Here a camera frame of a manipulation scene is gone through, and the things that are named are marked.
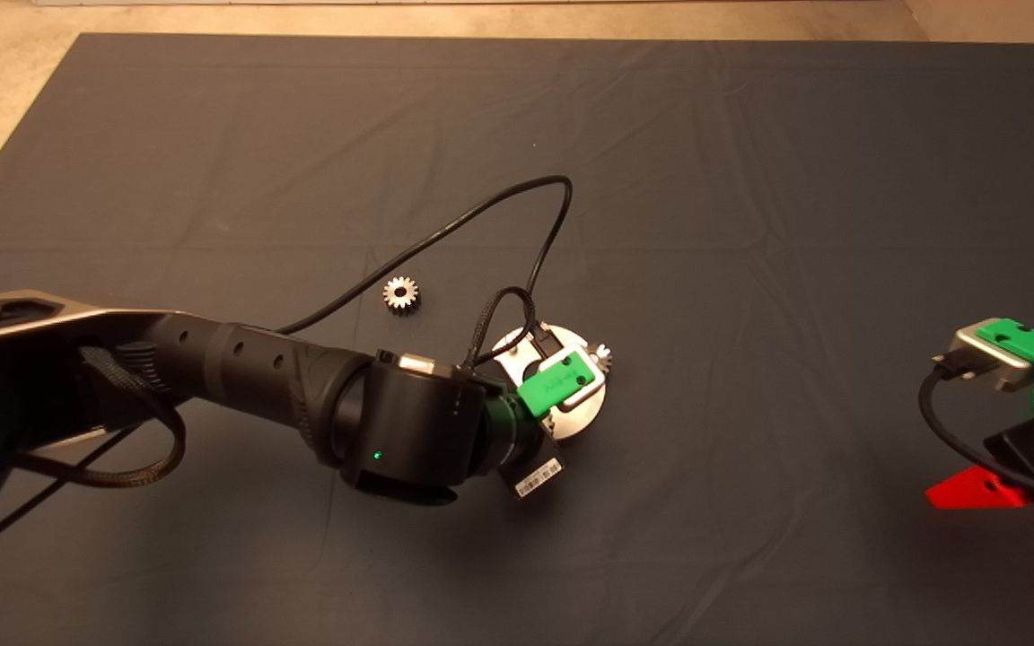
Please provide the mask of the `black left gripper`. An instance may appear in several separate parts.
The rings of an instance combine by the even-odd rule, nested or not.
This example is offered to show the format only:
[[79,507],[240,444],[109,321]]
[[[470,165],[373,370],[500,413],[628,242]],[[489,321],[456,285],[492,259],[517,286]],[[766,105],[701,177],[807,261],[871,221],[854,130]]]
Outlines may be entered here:
[[565,466],[561,447],[548,433],[542,432],[533,445],[522,450],[516,461],[499,467],[499,476],[514,499],[524,500],[550,479],[561,475]]

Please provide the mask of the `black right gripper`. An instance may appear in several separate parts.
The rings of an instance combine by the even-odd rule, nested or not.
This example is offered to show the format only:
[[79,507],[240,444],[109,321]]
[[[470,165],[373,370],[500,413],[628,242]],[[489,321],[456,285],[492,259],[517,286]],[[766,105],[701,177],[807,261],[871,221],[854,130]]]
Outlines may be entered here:
[[[985,438],[984,447],[1000,465],[1034,478],[1034,422]],[[984,467],[965,467],[927,487],[927,502],[936,510],[1020,510],[1030,506],[1022,488],[1006,484]]]

